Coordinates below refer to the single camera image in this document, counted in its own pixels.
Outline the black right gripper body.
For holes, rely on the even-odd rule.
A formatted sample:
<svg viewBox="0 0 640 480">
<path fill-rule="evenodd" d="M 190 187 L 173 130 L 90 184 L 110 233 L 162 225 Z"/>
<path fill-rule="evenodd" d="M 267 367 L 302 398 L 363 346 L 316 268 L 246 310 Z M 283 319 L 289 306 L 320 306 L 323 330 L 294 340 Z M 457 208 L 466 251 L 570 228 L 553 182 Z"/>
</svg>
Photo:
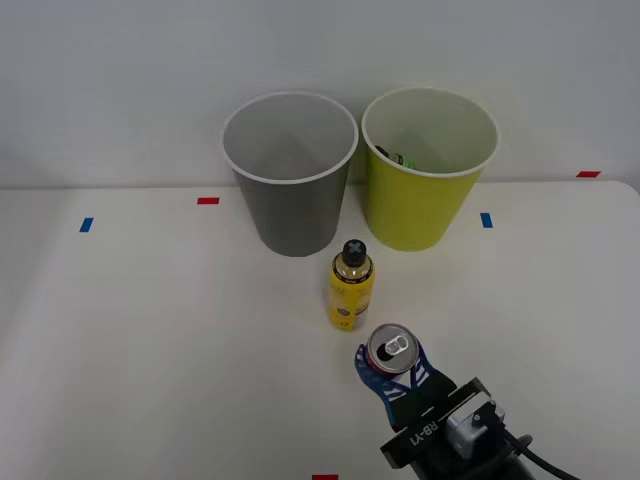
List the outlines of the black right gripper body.
<svg viewBox="0 0 640 480">
<path fill-rule="evenodd" d="M 381 447 L 420 479 L 531 479 L 507 440 L 505 412 L 477 379 L 458 387 Z"/>
</svg>

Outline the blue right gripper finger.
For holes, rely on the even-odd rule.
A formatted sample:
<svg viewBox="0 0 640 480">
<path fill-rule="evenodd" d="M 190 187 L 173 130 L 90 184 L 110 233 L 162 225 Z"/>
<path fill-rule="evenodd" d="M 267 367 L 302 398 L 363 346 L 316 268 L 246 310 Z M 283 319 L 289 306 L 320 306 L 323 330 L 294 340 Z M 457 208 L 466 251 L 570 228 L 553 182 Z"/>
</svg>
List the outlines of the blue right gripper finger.
<svg viewBox="0 0 640 480">
<path fill-rule="evenodd" d="M 422 416 L 432 407 L 444 402 L 457 389 L 456 384 L 429 362 L 421 343 L 418 343 L 418 358 L 410 369 L 412 418 Z"/>
<path fill-rule="evenodd" d="M 419 416 L 420 400 L 417 379 L 418 373 L 421 372 L 420 359 L 409 370 L 410 385 L 388 378 L 373 368 L 364 344 L 361 344 L 355 353 L 354 365 L 362 383 L 382 401 L 389 424 L 394 432 L 400 432 Z"/>
</svg>

